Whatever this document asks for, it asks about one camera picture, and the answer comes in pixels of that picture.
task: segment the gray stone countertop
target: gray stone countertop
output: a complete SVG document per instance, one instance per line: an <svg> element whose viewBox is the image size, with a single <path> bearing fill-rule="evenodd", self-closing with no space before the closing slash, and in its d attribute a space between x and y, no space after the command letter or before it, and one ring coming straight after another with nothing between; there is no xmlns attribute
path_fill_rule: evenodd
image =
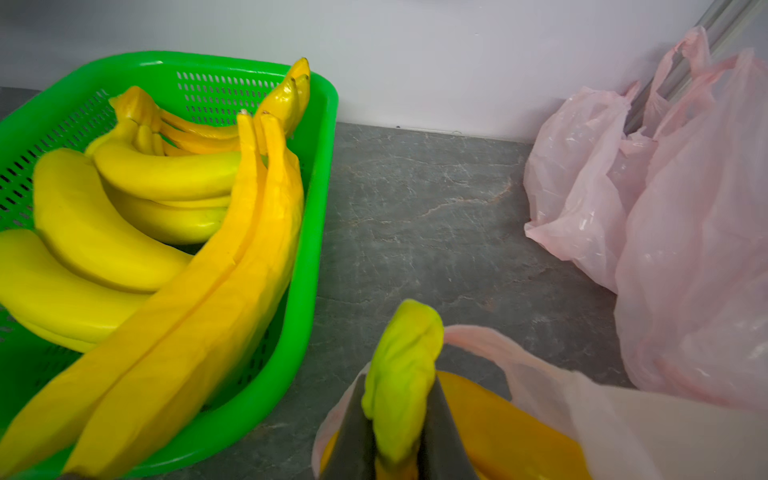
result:
<svg viewBox="0 0 768 480"><path fill-rule="evenodd" d="M0 89L0 118L34 94ZM315 325L290 390L235 445L167 480L312 478L315 432L368 362L399 303L446 325L490 326L529 352L600 383L631 386L615 296L523 234L531 146L338 124ZM501 395L490 362L447 346L438 368Z"/></svg>

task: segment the white wall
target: white wall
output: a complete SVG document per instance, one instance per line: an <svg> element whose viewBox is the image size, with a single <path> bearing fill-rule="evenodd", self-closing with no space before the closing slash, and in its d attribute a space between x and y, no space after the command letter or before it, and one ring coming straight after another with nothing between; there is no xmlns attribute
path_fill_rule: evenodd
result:
<svg viewBox="0 0 768 480"><path fill-rule="evenodd" d="M532 140L582 85L624 90L710 0L1 0L0 85L165 49L290 63L341 121Z"/></svg>

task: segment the banana bunch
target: banana bunch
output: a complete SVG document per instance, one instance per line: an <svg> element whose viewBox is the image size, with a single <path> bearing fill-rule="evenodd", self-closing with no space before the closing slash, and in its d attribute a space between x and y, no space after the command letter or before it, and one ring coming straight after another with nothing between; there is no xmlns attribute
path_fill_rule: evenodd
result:
<svg viewBox="0 0 768 480"><path fill-rule="evenodd" d="M268 161L265 116L283 142L293 132L309 79L302 58L264 98L246 137L239 126L185 121L139 87L110 99L112 131L84 154L60 148L38 161L36 231L0 233L0 304L43 339L93 349L188 270L193 257L171 245L205 243L238 215L241 159Z"/></svg>
<svg viewBox="0 0 768 480"><path fill-rule="evenodd" d="M168 443L258 343L293 271L303 186L279 118L241 114L237 125L242 159L220 229L17 414L0 439L0 478L73 443L65 474L127 473Z"/></svg>

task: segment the plastic bag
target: plastic bag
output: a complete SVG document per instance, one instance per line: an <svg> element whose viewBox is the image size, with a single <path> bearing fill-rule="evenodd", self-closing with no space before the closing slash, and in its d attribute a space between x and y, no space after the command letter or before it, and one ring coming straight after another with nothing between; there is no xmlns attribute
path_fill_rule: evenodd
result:
<svg viewBox="0 0 768 480"><path fill-rule="evenodd" d="M526 236L614 292L627 214L645 188L656 148L650 136L670 108L657 91L677 51L689 59L694 77L710 63L707 33L692 28L659 64L640 131L629 138L623 133L637 82L624 96L582 88L541 127L525 165L523 184L531 205ZM667 122L666 133L685 121L676 119Z"/></svg>
<svg viewBox="0 0 768 480"><path fill-rule="evenodd" d="M690 120L696 105L709 108ZM747 49L697 76L656 136L616 271L627 372L641 389L768 411L766 65Z"/></svg>
<svg viewBox="0 0 768 480"><path fill-rule="evenodd" d="M594 480L768 478L765 416L599 386L578 372L534 357L485 327L447 327L445 343L501 367L515 406L578 442ZM312 453L315 478L351 393L350 386L317 432Z"/></svg>

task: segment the green plastic basket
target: green plastic basket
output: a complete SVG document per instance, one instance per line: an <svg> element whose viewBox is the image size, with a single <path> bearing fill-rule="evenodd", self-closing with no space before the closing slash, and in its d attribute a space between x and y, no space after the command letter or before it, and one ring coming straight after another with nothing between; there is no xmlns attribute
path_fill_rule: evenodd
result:
<svg viewBox="0 0 768 480"><path fill-rule="evenodd" d="M146 51L104 58L79 68L0 124L0 230L34 228L32 169L58 147L83 151L115 122L107 100L132 85L187 120L231 125L238 111L258 104L288 72L287 65L234 58ZM299 251L290 288L237 381L229 384L164 449L129 476L169 472L235 443L285 395L310 339L339 99L312 74L310 105L288 147L298 155L306 194ZM80 356L39 339L0 306L0 433L51 378ZM55 478L69 451L16 476Z"/></svg>

